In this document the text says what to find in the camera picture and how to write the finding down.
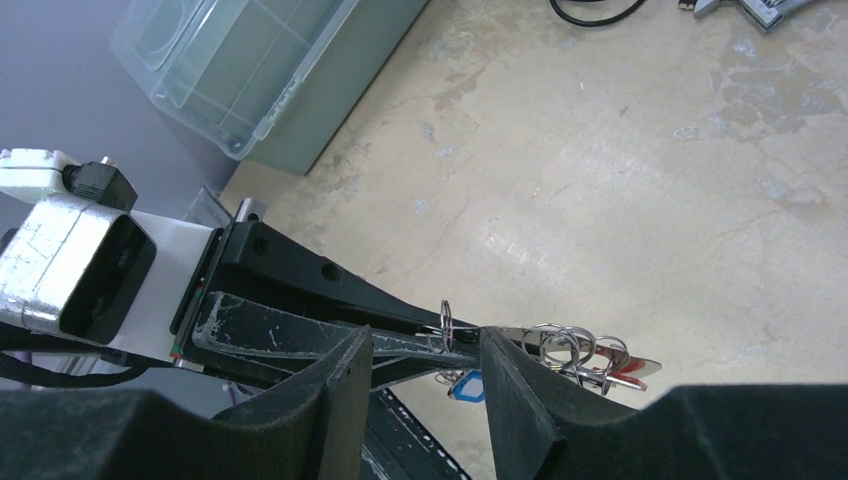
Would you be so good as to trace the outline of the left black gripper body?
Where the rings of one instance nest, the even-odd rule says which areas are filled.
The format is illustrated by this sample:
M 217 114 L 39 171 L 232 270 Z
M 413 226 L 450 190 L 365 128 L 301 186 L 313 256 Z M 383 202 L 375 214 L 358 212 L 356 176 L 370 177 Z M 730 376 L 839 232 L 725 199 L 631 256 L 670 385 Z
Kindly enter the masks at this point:
M 226 244 L 228 237 L 229 227 L 212 230 L 169 327 L 169 331 L 175 335 L 170 356 L 176 368 L 221 368 L 229 361 L 225 355 L 201 348 L 192 340 L 194 324 L 206 295 L 208 277 L 215 273 L 220 261 L 221 244 Z

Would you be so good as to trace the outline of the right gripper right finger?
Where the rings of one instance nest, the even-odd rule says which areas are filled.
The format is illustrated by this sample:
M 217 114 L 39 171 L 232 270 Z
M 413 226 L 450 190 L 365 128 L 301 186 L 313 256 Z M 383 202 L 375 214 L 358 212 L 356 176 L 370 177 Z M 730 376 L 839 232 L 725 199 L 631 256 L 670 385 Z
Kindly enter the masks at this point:
M 501 479 L 843 479 L 843 385 L 688 385 L 636 410 L 480 336 Z

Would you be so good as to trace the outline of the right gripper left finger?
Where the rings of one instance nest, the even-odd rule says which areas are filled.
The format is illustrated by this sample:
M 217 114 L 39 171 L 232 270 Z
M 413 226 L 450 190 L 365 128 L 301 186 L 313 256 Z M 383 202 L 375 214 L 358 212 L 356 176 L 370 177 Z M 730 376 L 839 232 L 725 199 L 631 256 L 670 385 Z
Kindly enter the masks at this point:
M 356 479 L 372 332 L 212 418 L 153 391 L 1 396 L 5 479 Z

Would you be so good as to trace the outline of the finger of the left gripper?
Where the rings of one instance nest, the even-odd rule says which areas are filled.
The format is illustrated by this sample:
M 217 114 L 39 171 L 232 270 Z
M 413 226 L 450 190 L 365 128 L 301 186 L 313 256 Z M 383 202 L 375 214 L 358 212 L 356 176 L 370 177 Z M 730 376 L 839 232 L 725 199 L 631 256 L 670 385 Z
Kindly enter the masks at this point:
M 455 321 L 447 304 L 435 311 L 410 305 L 270 226 L 229 226 L 211 293 L 224 292 L 325 322 L 349 322 L 422 336 L 435 345 L 471 345 L 475 329 Z
M 203 300 L 192 327 L 192 342 L 214 353 L 292 371 L 294 361 L 316 361 L 345 340 L 357 324 L 325 322 L 278 310 L 224 292 Z M 479 350 L 455 346 L 438 353 L 422 336 L 370 330 L 373 342 L 371 389 L 383 390 L 421 376 L 479 367 Z

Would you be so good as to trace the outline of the large metal key ring plate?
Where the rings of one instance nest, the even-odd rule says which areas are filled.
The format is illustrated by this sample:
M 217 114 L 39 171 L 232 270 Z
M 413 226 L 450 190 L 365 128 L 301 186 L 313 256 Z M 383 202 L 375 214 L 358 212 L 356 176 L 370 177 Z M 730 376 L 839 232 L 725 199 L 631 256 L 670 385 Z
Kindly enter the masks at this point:
M 600 394 L 601 378 L 598 370 L 605 367 L 608 361 L 594 353 L 597 344 L 623 345 L 632 356 L 639 357 L 631 353 L 622 339 L 611 335 L 595 335 L 583 327 L 542 323 L 531 327 L 501 327 L 499 331 L 542 366 Z M 661 371 L 660 362 L 639 358 L 648 362 L 648 366 L 637 373 L 640 380 L 645 382 L 647 377 Z

